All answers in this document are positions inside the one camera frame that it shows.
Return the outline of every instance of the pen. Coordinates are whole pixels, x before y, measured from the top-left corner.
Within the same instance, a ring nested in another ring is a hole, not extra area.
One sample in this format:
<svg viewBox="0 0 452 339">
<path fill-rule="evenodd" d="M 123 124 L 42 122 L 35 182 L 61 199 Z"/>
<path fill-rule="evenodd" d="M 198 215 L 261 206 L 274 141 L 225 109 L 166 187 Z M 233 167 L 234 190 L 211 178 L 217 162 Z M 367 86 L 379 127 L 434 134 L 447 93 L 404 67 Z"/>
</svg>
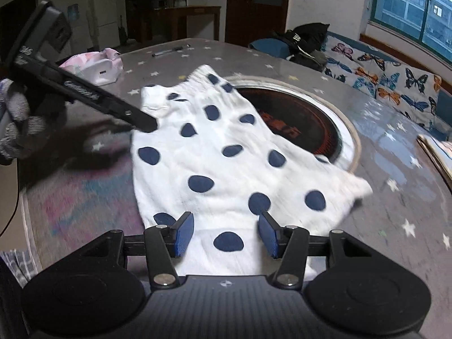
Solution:
<svg viewBox="0 0 452 339">
<path fill-rule="evenodd" d="M 181 51 L 184 48 L 188 48 L 190 47 L 190 45 L 183 45 L 183 46 L 178 46 L 178 47 L 174 47 L 172 49 L 165 49 L 164 51 L 160 51 L 160 52 L 156 52 L 152 54 L 152 57 L 157 57 L 157 56 L 161 56 L 164 55 L 165 53 L 170 53 L 170 52 L 175 52 L 175 51 Z"/>
</svg>

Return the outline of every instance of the blue gripper pad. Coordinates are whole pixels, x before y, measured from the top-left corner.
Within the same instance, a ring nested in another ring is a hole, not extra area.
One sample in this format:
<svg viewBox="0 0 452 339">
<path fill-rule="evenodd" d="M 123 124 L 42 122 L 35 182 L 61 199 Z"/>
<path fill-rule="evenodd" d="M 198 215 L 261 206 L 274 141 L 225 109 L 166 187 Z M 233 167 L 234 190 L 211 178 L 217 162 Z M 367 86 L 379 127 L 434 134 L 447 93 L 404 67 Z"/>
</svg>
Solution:
<svg viewBox="0 0 452 339">
<path fill-rule="evenodd" d="M 177 230 L 175 243 L 175 256 L 177 258 L 183 256 L 187 250 L 188 244 L 192 239 L 194 229 L 195 219 L 193 217 L 193 213 L 190 213 L 184 223 Z"/>
<path fill-rule="evenodd" d="M 272 258 L 277 258 L 278 244 L 276 239 L 276 231 L 270 226 L 270 223 L 261 214 L 258 220 L 259 235 L 264 242 L 268 254 Z"/>
</svg>

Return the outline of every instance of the white garment with navy dots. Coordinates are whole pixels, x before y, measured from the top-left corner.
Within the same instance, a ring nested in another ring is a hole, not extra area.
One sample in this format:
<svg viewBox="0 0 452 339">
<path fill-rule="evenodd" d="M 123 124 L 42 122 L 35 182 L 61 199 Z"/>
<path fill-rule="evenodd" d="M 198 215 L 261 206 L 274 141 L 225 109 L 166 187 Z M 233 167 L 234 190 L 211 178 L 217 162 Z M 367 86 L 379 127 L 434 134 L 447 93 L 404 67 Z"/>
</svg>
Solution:
<svg viewBox="0 0 452 339">
<path fill-rule="evenodd" d="M 267 210 L 281 225 L 327 235 L 369 184 L 274 135 L 252 104 L 210 66 L 173 88 L 142 89 L 158 130 L 134 131 L 135 196 L 145 228 L 194 215 L 179 275 L 268 274 L 277 262 L 257 232 Z M 307 275 L 313 271 L 307 267 Z"/>
</svg>

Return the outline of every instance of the green window frame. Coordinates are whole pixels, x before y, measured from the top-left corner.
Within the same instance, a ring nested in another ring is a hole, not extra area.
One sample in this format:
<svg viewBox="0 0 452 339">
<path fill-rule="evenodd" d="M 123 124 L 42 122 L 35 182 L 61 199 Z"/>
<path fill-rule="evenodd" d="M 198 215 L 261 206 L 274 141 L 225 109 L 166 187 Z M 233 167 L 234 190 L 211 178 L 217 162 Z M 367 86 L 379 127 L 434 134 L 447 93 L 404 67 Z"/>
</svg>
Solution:
<svg viewBox="0 0 452 339">
<path fill-rule="evenodd" d="M 405 31 L 403 31 L 403 30 L 401 30 L 401 29 L 399 29 L 397 27 L 394 27 L 391 24 L 388 24 L 385 21 L 377 19 L 376 16 L 375 16 L 376 11 L 377 11 L 377 2 L 378 2 L 378 0 L 373 0 L 372 11 L 371 11 L 371 19 L 370 19 L 371 21 L 376 22 L 377 24 L 379 24 L 379 25 L 381 25 L 383 27 L 386 27 L 386 28 L 388 28 L 388 29 L 390 29 L 390 30 L 392 30 L 392 31 L 394 31 L 394 32 L 396 32 L 396 33 L 408 38 L 410 41 L 415 42 L 416 44 L 418 44 L 421 47 L 424 47 L 425 49 L 427 49 L 428 51 L 433 53 L 435 56 L 437 56 L 438 58 L 441 58 L 443 61 L 447 62 L 449 65 L 452 65 L 452 60 L 450 60 L 449 58 L 445 57 L 440 52 L 435 50 L 433 47 L 430 47 L 429 45 L 427 45 L 427 44 L 425 44 L 423 42 L 425 29 L 426 29 L 426 24 L 427 24 L 427 18 L 428 18 L 428 15 L 429 15 L 429 9 L 430 9 L 430 7 L 431 7 L 431 9 L 434 9 L 434 7 L 433 7 L 434 5 L 432 5 L 432 0 L 425 0 L 425 4 L 424 4 L 424 7 L 423 7 L 424 11 L 423 11 L 422 25 L 421 25 L 419 38 L 416 38 L 416 37 L 408 34 L 407 32 L 405 32 Z M 450 17 L 450 24 L 451 24 L 450 29 L 452 29 L 452 16 Z"/>
</svg>

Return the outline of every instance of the orange butterfly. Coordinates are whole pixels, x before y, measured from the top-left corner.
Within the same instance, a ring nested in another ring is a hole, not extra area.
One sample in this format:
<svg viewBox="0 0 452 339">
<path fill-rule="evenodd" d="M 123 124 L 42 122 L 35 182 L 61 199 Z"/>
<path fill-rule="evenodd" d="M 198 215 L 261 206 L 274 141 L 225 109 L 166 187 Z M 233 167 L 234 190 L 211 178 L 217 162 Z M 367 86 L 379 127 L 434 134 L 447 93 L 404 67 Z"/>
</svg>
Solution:
<svg viewBox="0 0 452 339">
<path fill-rule="evenodd" d="M 400 105 L 400 94 L 397 94 L 396 92 L 387 92 L 385 89 L 383 88 L 378 88 L 378 95 L 381 98 L 386 98 L 389 97 L 389 101 L 392 99 L 394 101 L 395 104 Z"/>
<path fill-rule="evenodd" d="M 378 75 L 366 73 L 362 67 L 358 67 L 358 69 L 355 71 L 355 74 L 368 78 L 374 85 L 377 85 L 378 83 Z"/>
<path fill-rule="evenodd" d="M 438 75 L 434 75 L 433 79 L 435 80 L 435 84 L 433 84 L 433 89 L 435 89 L 435 91 L 437 92 L 440 89 L 440 87 L 441 87 L 442 79 Z"/>
</svg>

